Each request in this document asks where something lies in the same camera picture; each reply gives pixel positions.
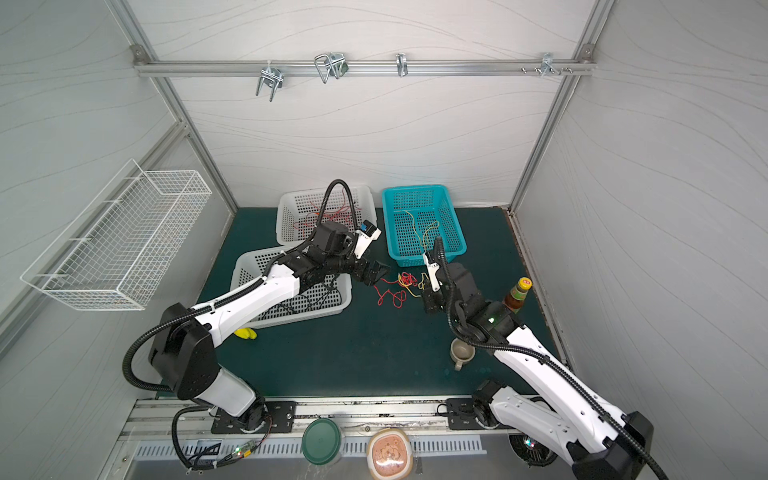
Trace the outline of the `red alligator clip lead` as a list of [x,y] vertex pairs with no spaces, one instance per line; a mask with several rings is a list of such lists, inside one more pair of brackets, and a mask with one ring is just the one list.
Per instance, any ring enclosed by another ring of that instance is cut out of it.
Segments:
[[[359,207],[351,207],[347,202],[344,202],[341,206],[335,208],[327,207],[323,212],[322,221],[333,221],[336,223],[344,224],[348,228],[352,228],[353,214],[357,214],[359,211]],[[318,216],[318,212],[307,213],[301,216],[298,220],[294,221],[292,227],[298,231],[311,231],[316,225]]]

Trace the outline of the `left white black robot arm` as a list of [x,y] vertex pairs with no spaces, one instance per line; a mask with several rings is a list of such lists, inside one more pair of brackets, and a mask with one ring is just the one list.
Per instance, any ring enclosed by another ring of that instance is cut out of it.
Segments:
[[142,390],[171,392],[204,409],[215,407],[234,419],[239,429],[256,431],[268,416],[265,400],[220,365],[217,348],[250,321],[329,275],[375,285],[389,269],[365,254],[380,235],[370,221],[354,229],[333,221],[321,223],[308,239],[276,255],[247,284],[191,308],[172,305],[157,326],[128,347],[122,362],[124,378]]

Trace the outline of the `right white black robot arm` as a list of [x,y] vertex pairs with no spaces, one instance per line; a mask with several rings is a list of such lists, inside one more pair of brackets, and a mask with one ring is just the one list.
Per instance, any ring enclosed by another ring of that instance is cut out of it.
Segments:
[[473,395],[485,428],[513,427],[566,462],[577,479],[635,479],[643,469],[667,474],[650,453],[652,423],[623,412],[568,370],[503,303],[486,299],[459,263],[426,263],[428,311],[441,310],[454,336],[514,371],[538,401],[495,381]]

